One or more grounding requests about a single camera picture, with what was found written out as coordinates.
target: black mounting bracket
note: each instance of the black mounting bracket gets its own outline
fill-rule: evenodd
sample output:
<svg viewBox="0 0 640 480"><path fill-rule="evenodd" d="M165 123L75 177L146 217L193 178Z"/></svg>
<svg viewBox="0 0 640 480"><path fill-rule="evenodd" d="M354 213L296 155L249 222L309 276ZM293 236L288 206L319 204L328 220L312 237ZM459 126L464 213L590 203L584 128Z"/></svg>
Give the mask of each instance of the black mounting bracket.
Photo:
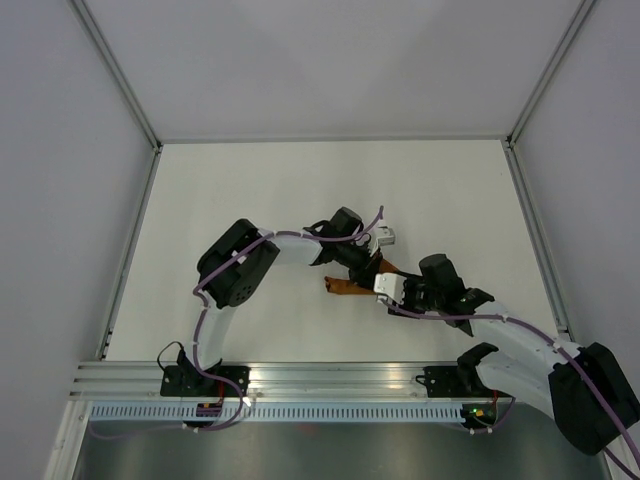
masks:
<svg viewBox="0 0 640 480"><path fill-rule="evenodd" d="M200 282L239 252L262 238L255 225L247 219L236 221L198 261ZM204 287L219 309L237 307L254 294L260 282L280 253L278 247L263 241L253 251L210 280Z"/></svg>
<svg viewBox="0 0 640 480"><path fill-rule="evenodd" d="M640 402L611 351L593 343L581 347L575 361L598 387L625 428L640 420ZM556 425L569 442L587 455L601 452L620 434L578 372L556 364L549 374Z"/></svg>
<svg viewBox="0 0 640 480"><path fill-rule="evenodd" d="M424 367L424 383L429 398L493 398L493 390L475 386L469 389L458 375L457 365L433 365ZM509 398L498 392L500 398Z"/></svg>
<svg viewBox="0 0 640 480"><path fill-rule="evenodd" d="M228 378L234 382L242 395L247 394L249 387L249 372L251 369L242 365L214 365L206 370L207 373ZM237 398L238 393L228 385L222 383L222 392L226 398ZM218 397L220 396L219 382L201 376L188 361L178 365L165 367L160 386L161 397Z"/></svg>

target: metal table surface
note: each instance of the metal table surface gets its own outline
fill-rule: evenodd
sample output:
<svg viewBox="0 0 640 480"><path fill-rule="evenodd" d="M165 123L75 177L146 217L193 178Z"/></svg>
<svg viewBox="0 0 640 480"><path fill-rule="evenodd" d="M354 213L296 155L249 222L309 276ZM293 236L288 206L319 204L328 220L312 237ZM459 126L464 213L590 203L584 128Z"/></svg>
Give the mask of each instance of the metal table surface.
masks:
<svg viewBox="0 0 640 480"><path fill-rule="evenodd" d="M145 428L100 422L100 433ZM243 423L222 432L182 430L101 441L85 437L75 480L609 478L544 415L517 406L491 436L438 424Z"/></svg>

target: white floor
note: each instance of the white floor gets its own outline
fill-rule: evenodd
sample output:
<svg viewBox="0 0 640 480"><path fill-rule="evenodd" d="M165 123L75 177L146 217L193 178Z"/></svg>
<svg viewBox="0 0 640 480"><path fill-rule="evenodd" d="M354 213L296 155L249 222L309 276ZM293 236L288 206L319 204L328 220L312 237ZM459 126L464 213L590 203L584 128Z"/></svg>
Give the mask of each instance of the white floor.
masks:
<svg viewBox="0 0 640 480"><path fill-rule="evenodd" d="M397 267L418 273L420 259L446 253L468 286L554 331L498 141L167 145L107 358L153 360L190 341L196 263L238 218L298 229L344 205L367 223L381 204ZM475 344L441 322L389 316L374 297L330 295L327 273L346 278L339 265L273 268L236 314L225 360L454 360Z"/></svg>

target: gray wall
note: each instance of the gray wall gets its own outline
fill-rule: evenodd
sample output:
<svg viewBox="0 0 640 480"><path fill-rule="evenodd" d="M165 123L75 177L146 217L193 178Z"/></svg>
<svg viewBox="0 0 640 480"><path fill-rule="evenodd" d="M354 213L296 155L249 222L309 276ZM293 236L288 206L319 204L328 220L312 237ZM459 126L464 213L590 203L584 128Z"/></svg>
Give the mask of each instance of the gray wall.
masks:
<svg viewBox="0 0 640 480"><path fill-rule="evenodd" d="M151 150L64 0L0 7L0 476L39 478Z"/></svg>
<svg viewBox="0 0 640 480"><path fill-rule="evenodd" d="M580 0L88 3L171 143L504 135Z"/></svg>
<svg viewBox="0 0 640 480"><path fill-rule="evenodd" d="M638 19L637 0L600 2L519 150L576 337L611 347L640 393Z"/></svg>

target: perforated metal strip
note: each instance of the perforated metal strip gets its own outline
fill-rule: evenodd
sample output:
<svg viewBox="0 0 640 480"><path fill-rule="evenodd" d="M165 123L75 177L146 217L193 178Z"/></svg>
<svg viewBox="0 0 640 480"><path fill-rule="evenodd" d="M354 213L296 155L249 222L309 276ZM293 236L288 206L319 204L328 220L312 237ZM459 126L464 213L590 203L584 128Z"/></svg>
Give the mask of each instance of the perforated metal strip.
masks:
<svg viewBox="0 0 640 480"><path fill-rule="evenodd" d="M227 401L218 421L231 418L236 402ZM91 420L205 421L192 402L95 402ZM243 408L252 422L309 423L460 423L460 403L257 403Z"/></svg>

